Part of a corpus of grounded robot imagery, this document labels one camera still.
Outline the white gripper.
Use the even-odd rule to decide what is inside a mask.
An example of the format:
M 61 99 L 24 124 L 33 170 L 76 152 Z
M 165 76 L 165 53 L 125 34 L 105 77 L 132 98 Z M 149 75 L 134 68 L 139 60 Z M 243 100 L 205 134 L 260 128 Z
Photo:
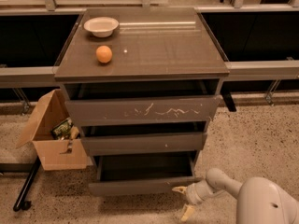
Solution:
M 211 187 L 205 180 L 190 184 L 187 188 L 184 186 L 173 187 L 174 192 L 185 194 L 189 204 L 184 204 L 180 220 L 186 222 L 195 211 L 195 205 L 199 205 L 209 198 L 215 198 L 223 193 L 223 190 L 217 190 Z

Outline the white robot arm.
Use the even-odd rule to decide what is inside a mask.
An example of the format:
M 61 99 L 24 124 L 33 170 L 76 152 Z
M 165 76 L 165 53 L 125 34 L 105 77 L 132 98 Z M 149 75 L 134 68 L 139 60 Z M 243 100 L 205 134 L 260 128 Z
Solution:
M 236 224 L 299 224 L 299 202 L 263 177 L 251 177 L 240 183 L 222 170 L 211 168 L 200 182 L 172 190 L 187 200 L 180 218 L 183 222 L 193 214 L 196 205 L 226 191 L 236 199 Z

